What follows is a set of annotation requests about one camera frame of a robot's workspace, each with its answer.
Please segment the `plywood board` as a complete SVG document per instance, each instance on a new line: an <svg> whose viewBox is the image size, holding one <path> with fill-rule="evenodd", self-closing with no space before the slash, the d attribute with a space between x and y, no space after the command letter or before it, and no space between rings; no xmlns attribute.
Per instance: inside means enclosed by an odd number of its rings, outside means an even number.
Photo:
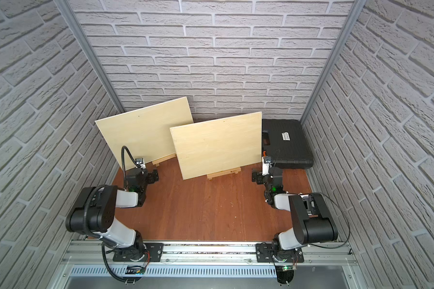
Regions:
<svg viewBox="0 0 434 289"><path fill-rule="evenodd" d="M123 146L146 163L175 154L170 129L193 122L186 97L95 121L120 166Z"/></svg>
<svg viewBox="0 0 434 289"><path fill-rule="evenodd" d="M262 159L262 113L172 127L182 178L201 177Z"/></svg>

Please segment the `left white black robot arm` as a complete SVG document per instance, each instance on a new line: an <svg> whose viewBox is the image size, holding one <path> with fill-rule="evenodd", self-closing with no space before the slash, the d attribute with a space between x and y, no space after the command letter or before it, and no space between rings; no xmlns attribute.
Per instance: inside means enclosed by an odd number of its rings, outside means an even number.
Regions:
<svg viewBox="0 0 434 289"><path fill-rule="evenodd" d="M126 185L85 187L74 202L67 218L66 229L102 241L105 253L113 253L114 262L158 262L162 243L146 243L140 232L128 228L115 217L117 208L142 207L149 184L159 180L157 170L130 169Z"/></svg>

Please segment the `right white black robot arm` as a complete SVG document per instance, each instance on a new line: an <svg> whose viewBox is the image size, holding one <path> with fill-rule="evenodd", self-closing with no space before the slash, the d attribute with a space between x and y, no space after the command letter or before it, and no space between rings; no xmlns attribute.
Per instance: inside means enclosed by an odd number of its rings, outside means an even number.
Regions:
<svg viewBox="0 0 434 289"><path fill-rule="evenodd" d="M300 248L338 238L338 229L322 194L288 193L283 189L283 171L278 167L271 167L266 172L253 170L251 180L265 187L264 197L268 205L291 214L292 228L276 234L270 245L259 246L260 255L268 254L266 261L298 260Z"/></svg>

